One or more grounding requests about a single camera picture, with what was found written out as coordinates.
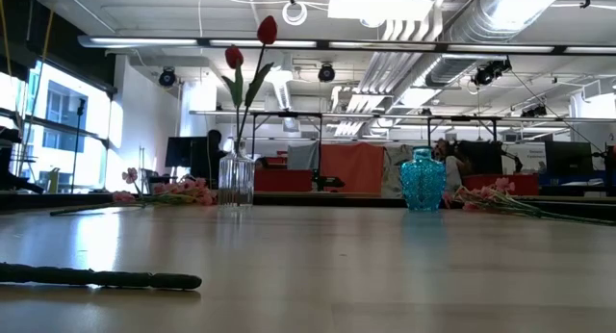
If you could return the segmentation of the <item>white sign board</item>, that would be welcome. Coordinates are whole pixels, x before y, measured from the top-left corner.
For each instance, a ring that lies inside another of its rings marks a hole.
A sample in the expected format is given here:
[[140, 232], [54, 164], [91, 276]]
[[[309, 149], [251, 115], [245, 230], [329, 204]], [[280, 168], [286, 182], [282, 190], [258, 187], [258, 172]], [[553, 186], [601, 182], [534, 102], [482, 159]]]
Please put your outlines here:
[[502, 149], [519, 159], [522, 164], [521, 173], [535, 173], [547, 167], [543, 143], [506, 143]]

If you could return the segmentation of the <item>grey cloth cover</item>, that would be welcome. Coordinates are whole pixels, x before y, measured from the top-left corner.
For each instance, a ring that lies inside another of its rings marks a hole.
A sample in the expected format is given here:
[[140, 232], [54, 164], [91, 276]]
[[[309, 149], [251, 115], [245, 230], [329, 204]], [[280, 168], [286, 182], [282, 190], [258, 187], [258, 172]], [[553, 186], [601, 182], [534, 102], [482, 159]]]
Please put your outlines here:
[[289, 146], [287, 169], [314, 170], [319, 167], [319, 144], [315, 141], [300, 146]]

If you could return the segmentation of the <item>black tripod stand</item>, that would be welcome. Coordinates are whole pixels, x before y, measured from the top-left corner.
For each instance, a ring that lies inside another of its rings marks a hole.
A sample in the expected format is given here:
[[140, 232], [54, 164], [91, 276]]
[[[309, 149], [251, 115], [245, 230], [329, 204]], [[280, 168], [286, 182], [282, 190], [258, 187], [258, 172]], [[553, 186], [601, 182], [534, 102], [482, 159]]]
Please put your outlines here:
[[80, 133], [81, 133], [81, 120], [82, 120], [82, 116], [84, 114], [84, 110], [85, 110], [85, 106], [86, 106], [86, 99], [85, 98], [80, 98], [79, 99], [79, 107], [77, 109], [77, 126], [76, 126], [76, 131], [75, 131], [75, 143], [74, 143], [74, 149], [73, 149], [73, 166], [72, 166], [72, 171], [71, 171], [71, 182], [70, 182], [70, 193], [73, 194], [74, 193], [74, 184], [75, 184], [75, 174], [76, 174], [76, 167], [77, 167], [77, 153], [79, 150], [79, 142], [80, 142]]

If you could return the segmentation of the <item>white patterned cloth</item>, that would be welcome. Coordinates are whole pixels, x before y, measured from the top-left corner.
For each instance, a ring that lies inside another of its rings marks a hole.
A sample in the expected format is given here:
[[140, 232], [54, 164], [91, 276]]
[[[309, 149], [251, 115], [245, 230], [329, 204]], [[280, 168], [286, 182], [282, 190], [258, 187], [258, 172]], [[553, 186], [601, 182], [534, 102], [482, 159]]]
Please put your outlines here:
[[387, 198], [402, 198], [400, 183], [400, 167], [412, 160], [413, 147], [402, 144], [400, 146], [386, 146], [383, 155], [383, 175], [381, 181], [381, 195]]

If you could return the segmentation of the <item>orange cloth cover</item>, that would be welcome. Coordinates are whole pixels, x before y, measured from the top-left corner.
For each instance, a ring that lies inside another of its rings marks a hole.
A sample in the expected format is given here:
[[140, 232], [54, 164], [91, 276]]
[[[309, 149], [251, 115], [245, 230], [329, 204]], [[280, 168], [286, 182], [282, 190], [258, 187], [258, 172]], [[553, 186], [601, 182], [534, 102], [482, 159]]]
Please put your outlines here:
[[381, 195], [384, 147], [358, 142], [323, 144], [321, 174], [338, 177], [345, 185], [341, 192]]

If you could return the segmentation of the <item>pink artificial flower sprig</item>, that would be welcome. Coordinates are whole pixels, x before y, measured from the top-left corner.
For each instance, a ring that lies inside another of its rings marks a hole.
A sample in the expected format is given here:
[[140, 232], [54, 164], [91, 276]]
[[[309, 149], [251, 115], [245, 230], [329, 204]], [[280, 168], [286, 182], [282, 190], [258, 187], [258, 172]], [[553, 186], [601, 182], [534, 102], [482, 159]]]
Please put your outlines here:
[[515, 199], [514, 196], [511, 195], [514, 191], [514, 183], [506, 178], [498, 178], [495, 183], [483, 186], [481, 189], [469, 190], [465, 186], [460, 186], [454, 192], [444, 192], [442, 195], [442, 203], [447, 209], [484, 211], [494, 214], [616, 226], [616, 220], [611, 218], [584, 218], [542, 210], [541, 208]]
[[50, 215], [54, 217], [107, 208], [145, 208], [148, 206], [182, 205], [213, 206], [217, 204], [217, 195], [209, 188], [208, 182], [204, 178], [194, 178], [188, 175], [182, 177], [178, 183], [156, 183], [152, 194], [145, 194], [138, 188], [137, 171], [133, 167], [129, 167], [122, 173], [122, 179], [127, 184], [133, 185], [137, 192], [115, 191], [112, 193], [111, 202], [65, 208], [52, 211]]

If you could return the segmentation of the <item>black computer monitor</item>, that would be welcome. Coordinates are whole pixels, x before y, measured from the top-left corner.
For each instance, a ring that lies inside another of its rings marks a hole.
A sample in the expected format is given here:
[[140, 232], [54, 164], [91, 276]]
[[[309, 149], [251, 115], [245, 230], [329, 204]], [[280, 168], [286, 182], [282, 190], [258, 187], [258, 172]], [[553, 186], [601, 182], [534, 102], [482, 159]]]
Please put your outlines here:
[[206, 137], [169, 137], [165, 167], [190, 167], [193, 150], [204, 145], [206, 140]]
[[590, 143], [547, 141], [545, 152], [549, 175], [586, 175], [594, 172]]
[[471, 174], [502, 174], [499, 142], [461, 141], [457, 149], [470, 164]]

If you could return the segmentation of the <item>red artificial tulip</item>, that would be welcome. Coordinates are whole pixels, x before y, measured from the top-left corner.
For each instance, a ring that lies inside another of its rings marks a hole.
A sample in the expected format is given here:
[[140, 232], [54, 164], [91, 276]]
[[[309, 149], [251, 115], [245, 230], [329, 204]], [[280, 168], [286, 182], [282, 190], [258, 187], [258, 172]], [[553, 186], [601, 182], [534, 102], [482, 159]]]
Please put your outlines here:
[[242, 113], [241, 121], [238, 124], [238, 132], [237, 132], [237, 141], [236, 141], [236, 149], [240, 149], [240, 144], [242, 141], [242, 136], [244, 134], [244, 126], [247, 119], [247, 114], [249, 109], [259, 92], [263, 82], [265, 81], [266, 76], [270, 72], [273, 67], [273, 63], [264, 64], [263, 59], [268, 46], [275, 43], [277, 40], [278, 34], [278, 26], [276, 20], [271, 16], [267, 16], [259, 25], [257, 29], [257, 39], [261, 43], [261, 48], [259, 52], [258, 62], [255, 68], [255, 72], [253, 75], [252, 81], [248, 85], [247, 93], [244, 96], [244, 111]]
[[234, 71], [235, 77], [233, 79], [223, 76], [222, 79], [225, 85], [229, 88], [232, 102], [235, 108], [236, 115], [236, 138], [234, 141], [234, 152], [240, 154], [240, 143], [242, 136], [242, 117], [241, 106], [243, 103], [244, 93], [244, 77], [242, 73], [242, 65], [244, 63], [244, 56], [240, 49], [231, 45], [224, 52], [227, 65]]

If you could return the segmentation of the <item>dark bulky equipment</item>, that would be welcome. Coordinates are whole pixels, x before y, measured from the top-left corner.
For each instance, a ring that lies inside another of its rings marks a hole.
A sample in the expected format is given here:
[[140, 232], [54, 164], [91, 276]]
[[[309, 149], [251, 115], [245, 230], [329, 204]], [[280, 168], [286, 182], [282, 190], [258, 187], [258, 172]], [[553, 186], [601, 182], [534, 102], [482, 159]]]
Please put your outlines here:
[[0, 191], [27, 190], [43, 194], [43, 188], [29, 183], [26, 178], [10, 173], [9, 164], [15, 143], [21, 143], [19, 131], [0, 126]]

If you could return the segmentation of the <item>blue textured glass vase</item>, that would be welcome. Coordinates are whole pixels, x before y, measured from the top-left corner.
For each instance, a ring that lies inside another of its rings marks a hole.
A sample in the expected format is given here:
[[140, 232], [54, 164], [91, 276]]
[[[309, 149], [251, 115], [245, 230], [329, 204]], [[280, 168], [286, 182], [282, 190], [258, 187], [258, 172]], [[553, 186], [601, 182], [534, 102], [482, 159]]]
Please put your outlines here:
[[414, 147], [412, 156], [399, 170], [407, 207], [411, 211], [437, 211], [446, 186], [445, 166], [432, 158], [429, 146]]

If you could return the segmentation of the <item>clear ribbed glass vase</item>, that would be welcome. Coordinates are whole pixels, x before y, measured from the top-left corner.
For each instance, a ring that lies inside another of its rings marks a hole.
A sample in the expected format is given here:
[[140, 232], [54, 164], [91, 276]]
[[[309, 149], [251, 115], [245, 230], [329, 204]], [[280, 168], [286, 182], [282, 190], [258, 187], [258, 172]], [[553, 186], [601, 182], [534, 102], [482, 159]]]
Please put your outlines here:
[[219, 161], [218, 205], [225, 208], [248, 207], [254, 198], [255, 163], [245, 153], [242, 142]]

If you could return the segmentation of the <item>silver ventilation duct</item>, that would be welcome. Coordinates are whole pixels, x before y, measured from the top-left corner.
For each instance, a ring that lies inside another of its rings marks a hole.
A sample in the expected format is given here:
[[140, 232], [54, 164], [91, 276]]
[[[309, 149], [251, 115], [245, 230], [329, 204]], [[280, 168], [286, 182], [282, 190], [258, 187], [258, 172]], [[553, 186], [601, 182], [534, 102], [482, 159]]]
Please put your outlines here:
[[[506, 43], [532, 24], [556, 0], [474, 0], [445, 31], [446, 42]], [[475, 59], [424, 55], [421, 81], [444, 87], [475, 65]]]

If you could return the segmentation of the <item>black aluminium table frame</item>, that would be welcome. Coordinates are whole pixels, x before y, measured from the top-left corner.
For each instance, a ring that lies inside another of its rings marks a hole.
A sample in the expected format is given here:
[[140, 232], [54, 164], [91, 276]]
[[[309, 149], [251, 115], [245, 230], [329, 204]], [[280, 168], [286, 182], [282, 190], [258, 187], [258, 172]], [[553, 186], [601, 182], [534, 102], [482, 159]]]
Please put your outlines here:
[[[514, 196], [518, 202], [549, 213], [616, 224], [616, 197], [588, 198], [578, 196]], [[111, 204], [110, 193], [89, 194], [19, 194], [0, 192], [0, 212], [81, 207]], [[325, 192], [257, 193], [254, 205], [405, 208], [401, 198], [351, 195]]]

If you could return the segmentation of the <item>black segmented rod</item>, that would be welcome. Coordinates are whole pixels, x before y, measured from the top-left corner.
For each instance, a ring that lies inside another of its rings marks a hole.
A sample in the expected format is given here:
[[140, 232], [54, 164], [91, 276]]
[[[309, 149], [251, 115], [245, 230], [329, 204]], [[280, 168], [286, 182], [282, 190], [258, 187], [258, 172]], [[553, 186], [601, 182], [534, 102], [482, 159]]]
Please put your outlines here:
[[0, 263], [0, 282], [195, 290], [201, 286], [202, 279], [195, 275], [178, 273], [96, 271], [93, 269], [32, 267], [21, 264]]

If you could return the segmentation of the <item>long linear ceiling light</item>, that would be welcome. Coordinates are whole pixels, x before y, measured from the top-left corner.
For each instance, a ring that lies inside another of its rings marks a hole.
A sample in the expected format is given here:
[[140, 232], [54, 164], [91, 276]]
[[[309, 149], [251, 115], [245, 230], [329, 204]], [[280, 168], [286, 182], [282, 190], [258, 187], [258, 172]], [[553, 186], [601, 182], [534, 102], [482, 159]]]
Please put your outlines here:
[[[261, 48], [257, 39], [237, 38], [138, 38], [80, 36], [78, 42], [86, 48]], [[616, 57], [616, 45], [566, 45], [520, 43], [469, 43], [441, 41], [330, 40], [280, 39], [271, 48], [285, 50], [399, 52], [435, 54], [494, 54], [524, 56], [588, 56]]]

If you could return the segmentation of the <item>small black robot device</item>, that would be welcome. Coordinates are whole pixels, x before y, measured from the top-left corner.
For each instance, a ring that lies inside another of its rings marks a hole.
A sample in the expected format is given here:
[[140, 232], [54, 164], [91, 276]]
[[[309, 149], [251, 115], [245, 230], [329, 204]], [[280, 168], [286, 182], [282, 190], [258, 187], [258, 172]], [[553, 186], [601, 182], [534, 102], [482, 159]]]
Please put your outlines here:
[[316, 185], [316, 190], [318, 192], [324, 192], [327, 188], [334, 188], [337, 190], [346, 185], [339, 177], [322, 176], [317, 171], [313, 172], [312, 182]]

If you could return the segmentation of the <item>bright square ceiling light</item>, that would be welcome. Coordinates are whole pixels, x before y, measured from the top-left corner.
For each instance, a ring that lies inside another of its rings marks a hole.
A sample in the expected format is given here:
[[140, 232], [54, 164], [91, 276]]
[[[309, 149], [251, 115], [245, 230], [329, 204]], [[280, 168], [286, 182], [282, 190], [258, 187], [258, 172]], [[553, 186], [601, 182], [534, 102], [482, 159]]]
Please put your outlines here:
[[329, 0], [327, 15], [369, 22], [422, 20], [436, 0]]

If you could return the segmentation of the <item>black metal rack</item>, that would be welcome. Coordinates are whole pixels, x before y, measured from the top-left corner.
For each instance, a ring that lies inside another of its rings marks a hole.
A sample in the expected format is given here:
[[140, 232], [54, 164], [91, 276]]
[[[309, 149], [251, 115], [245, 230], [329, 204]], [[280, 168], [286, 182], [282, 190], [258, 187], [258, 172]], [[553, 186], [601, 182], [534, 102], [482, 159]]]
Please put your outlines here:
[[387, 115], [387, 114], [349, 114], [349, 113], [311, 113], [311, 112], [250, 112], [250, 116], [253, 118], [253, 122], [256, 122], [258, 116], [276, 116], [279, 118], [299, 118], [299, 117], [313, 117], [320, 121], [317, 129], [322, 133], [322, 121], [325, 118], [338, 118], [345, 121], [365, 121], [365, 120], [379, 120], [379, 119], [392, 119], [392, 120], [422, 120], [427, 127], [430, 127], [432, 120], [447, 120], [456, 122], [470, 122], [470, 121], [490, 121], [492, 123], [492, 131], [496, 132], [497, 123], [504, 120], [503, 116], [497, 115]]

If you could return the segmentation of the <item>red storage bin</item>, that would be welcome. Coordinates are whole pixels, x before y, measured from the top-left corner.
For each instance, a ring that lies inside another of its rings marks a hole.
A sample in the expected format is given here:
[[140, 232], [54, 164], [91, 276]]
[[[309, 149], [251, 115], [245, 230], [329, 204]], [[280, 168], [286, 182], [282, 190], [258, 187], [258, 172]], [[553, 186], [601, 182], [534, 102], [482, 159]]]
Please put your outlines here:
[[534, 196], [539, 194], [539, 182], [537, 174], [478, 174], [462, 178], [462, 184], [469, 190], [482, 189], [495, 184], [498, 179], [507, 179], [515, 185], [514, 195]]
[[309, 192], [311, 170], [259, 169], [255, 171], [256, 192]]

